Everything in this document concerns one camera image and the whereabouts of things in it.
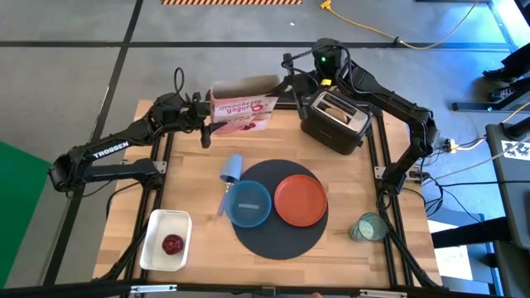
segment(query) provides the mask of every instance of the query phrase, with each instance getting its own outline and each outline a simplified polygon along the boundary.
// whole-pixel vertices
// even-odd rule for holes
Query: metal clamp
[[[131,294],[176,291],[176,285],[131,286]]]
[[[132,164],[133,161],[129,161],[129,160],[122,160],[120,161],[120,165],[130,165]],[[166,174],[166,171],[167,171],[167,162],[165,161],[153,161],[152,164],[156,167],[156,169],[161,173],[161,174]]]
[[[276,297],[276,287],[275,286],[263,286],[262,287],[262,296],[264,296],[264,297]]]
[[[359,296],[361,297],[367,296],[367,297],[373,297],[373,298],[407,298],[407,293],[361,289]]]
[[[375,174],[376,179],[382,179],[383,173],[387,169],[386,166],[375,166],[373,168],[373,173]],[[420,181],[420,166],[414,165],[412,166],[407,173],[405,173],[405,180],[408,181]]]

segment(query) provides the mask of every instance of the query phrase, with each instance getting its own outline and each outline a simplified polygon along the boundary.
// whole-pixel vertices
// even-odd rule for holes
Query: yellow cable
[[[475,0],[475,3],[473,4],[473,6],[470,8],[470,10],[465,14],[464,18],[462,18],[462,20],[455,26],[455,28],[453,28],[453,30],[451,30],[449,32],[449,34],[447,34],[444,38],[442,38],[440,41],[438,42],[435,42],[433,43],[432,45],[430,46],[424,46],[424,47],[418,47],[418,46],[411,46],[409,44],[407,44],[405,41],[398,41],[400,44],[406,46],[406,47],[409,47],[411,49],[414,49],[414,50],[429,50],[435,46],[438,46],[440,45],[442,42],[444,42],[447,38],[449,38],[449,36],[451,36],[453,33],[455,33],[456,29],[464,22],[464,20],[471,14],[471,12],[473,11],[473,8],[475,8],[475,6],[479,3],[479,0]],[[360,24],[360,23],[357,23],[357,22],[354,22],[354,21],[351,21],[345,17],[342,17],[340,14],[338,14],[337,12],[333,11],[333,9],[331,8],[331,0],[325,0],[321,5],[320,7],[322,9],[327,9],[329,10],[331,13],[333,13],[336,17],[338,17],[339,19],[345,21],[345,22],[348,22],[352,25],[356,25],[356,26],[359,26],[361,28],[364,28],[364,29],[368,29],[368,30],[371,30],[371,31],[374,31],[374,32],[377,32],[379,34],[382,34],[386,37],[389,37],[389,38],[392,38],[392,39],[396,39],[395,36],[392,36],[388,33],[385,33],[383,31],[380,31],[378,29],[375,29],[375,28],[372,28],[371,26],[366,26],[366,25],[363,25],[363,24]]]
[[[521,108],[518,108],[515,111],[513,111],[513,113],[511,113],[509,116],[507,116],[501,123],[507,122],[511,117],[513,117],[513,115],[515,115],[516,113],[519,113],[522,109],[526,108],[529,104],[530,104],[530,102],[527,102],[524,105],[522,105]]]

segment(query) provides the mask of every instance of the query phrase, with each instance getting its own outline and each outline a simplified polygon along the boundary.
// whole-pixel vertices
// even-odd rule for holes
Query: wooden tabletop
[[[151,105],[152,101],[141,100],[135,119]],[[384,115],[384,122],[391,157],[395,161],[408,146],[407,129],[388,114]],[[376,143],[382,165],[377,133]],[[125,158],[130,161],[145,158],[150,151],[150,147],[130,147]],[[225,190],[219,172],[233,153],[243,156],[243,170],[260,161],[288,159],[305,166],[318,177],[327,193],[329,218],[322,237],[310,251],[286,261],[257,256],[239,242],[226,216],[217,217]],[[176,133],[161,208],[185,210],[190,214],[193,221],[190,252],[184,268],[177,272],[149,272],[148,280],[388,288],[383,244],[354,242],[348,237],[349,227],[362,214],[377,213],[372,174],[367,140],[353,154],[342,156],[302,132],[296,111],[275,110],[264,131],[214,136],[209,149],[200,146],[199,132]],[[121,180],[117,188],[133,182]],[[419,190],[410,182],[406,187]],[[136,186],[114,197],[94,277],[106,273],[130,243],[141,193],[142,188]],[[403,191],[399,203],[409,250],[433,281],[441,284],[422,199]],[[397,278],[404,284],[399,252],[395,247],[393,250]],[[135,267],[138,274],[138,263]]]

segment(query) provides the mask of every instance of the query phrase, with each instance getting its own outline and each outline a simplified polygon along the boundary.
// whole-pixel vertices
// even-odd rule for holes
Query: concrete floor
[[[31,0],[0,2],[0,41],[121,41],[134,0],[83,2]],[[509,0],[500,1],[511,9]],[[382,42],[384,36],[351,26],[322,11],[318,0],[285,7],[163,7],[146,0],[134,41],[314,41],[327,36],[344,42]],[[333,8],[410,42],[439,40],[469,9],[465,3],[419,3],[413,0],[374,2],[334,0]],[[527,26],[511,18],[510,32],[518,45],[528,42]],[[489,8],[480,4],[450,38],[455,43],[504,43]],[[172,72],[185,70],[184,90],[204,92],[212,82],[246,75],[284,75],[282,54],[306,49],[171,48],[131,49],[121,73],[104,135],[130,123],[139,99],[172,91]],[[107,91],[118,49],[0,48],[0,138],[15,147],[53,161],[73,145],[87,142]],[[501,66],[506,50],[353,49],[352,58],[378,81],[406,99],[428,107],[444,137],[468,142],[484,134],[504,113],[456,113],[454,101],[485,101],[495,86],[480,79],[482,70]],[[299,66],[310,69],[309,60]],[[514,120],[526,117],[518,115]],[[105,162],[116,162],[115,155]],[[456,156],[440,156],[427,168],[434,176],[489,158],[485,144]],[[445,182],[494,180],[491,164],[447,178]],[[104,230],[104,206],[113,185],[84,199],[63,261],[58,282],[88,281]],[[431,185],[428,199],[438,196]],[[486,218],[504,214],[497,186],[453,189],[462,204]],[[7,286],[41,282],[66,198],[46,184]],[[445,208],[460,210],[446,199]],[[33,243],[41,243],[35,253]]]

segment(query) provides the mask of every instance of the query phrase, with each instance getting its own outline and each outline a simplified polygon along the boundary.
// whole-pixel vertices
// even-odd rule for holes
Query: red fruit
[[[171,234],[167,235],[162,241],[162,249],[168,255],[174,255],[184,249],[184,240],[179,235]]]

